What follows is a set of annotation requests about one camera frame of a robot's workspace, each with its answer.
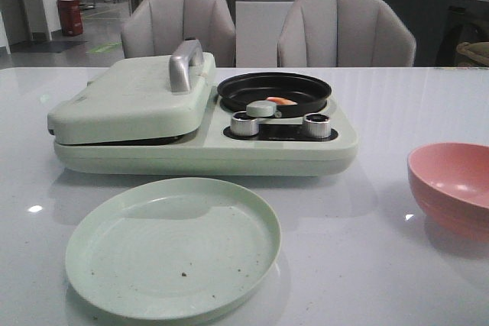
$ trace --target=door mat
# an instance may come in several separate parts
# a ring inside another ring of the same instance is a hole
[[[12,53],[62,53],[84,43],[85,41],[20,42],[12,45],[10,51]]]
[[[88,50],[88,53],[110,53],[122,45],[122,42],[109,42]]]

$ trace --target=table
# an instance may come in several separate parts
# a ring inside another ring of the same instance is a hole
[[[46,115],[102,68],[0,70],[1,325],[159,325],[98,310],[66,279],[64,251],[95,207],[164,176],[91,175],[56,158]],[[219,69],[217,81],[250,69]],[[422,144],[489,144],[489,70],[284,69],[324,79],[361,137],[336,176],[219,177],[274,208],[277,263],[254,296],[211,325],[487,325],[489,244],[449,233],[410,193]]]

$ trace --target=mint green plate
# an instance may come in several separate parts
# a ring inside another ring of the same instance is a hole
[[[138,186],[83,219],[66,249],[66,273],[88,302],[147,320],[206,321],[256,289],[280,249],[272,208],[217,179]]]

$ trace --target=gray floor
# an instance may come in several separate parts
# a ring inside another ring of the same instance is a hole
[[[85,41],[61,53],[14,52],[0,56],[0,69],[15,66],[111,66],[123,59],[122,46],[102,53],[93,53],[97,47],[121,42],[121,28],[129,18],[127,0],[119,3],[98,0],[95,9],[82,11],[83,33],[74,37],[59,36],[53,40]]]

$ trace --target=nonstick pan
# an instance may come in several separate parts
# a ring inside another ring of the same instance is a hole
[[[254,101],[269,97],[286,98],[296,105],[278,105],[282,118],[296,118],[322,110],[331,87],[311,76],[294,73],[262,72],[233,76],[217,88],[222,104],[231,111],[245,111]]]

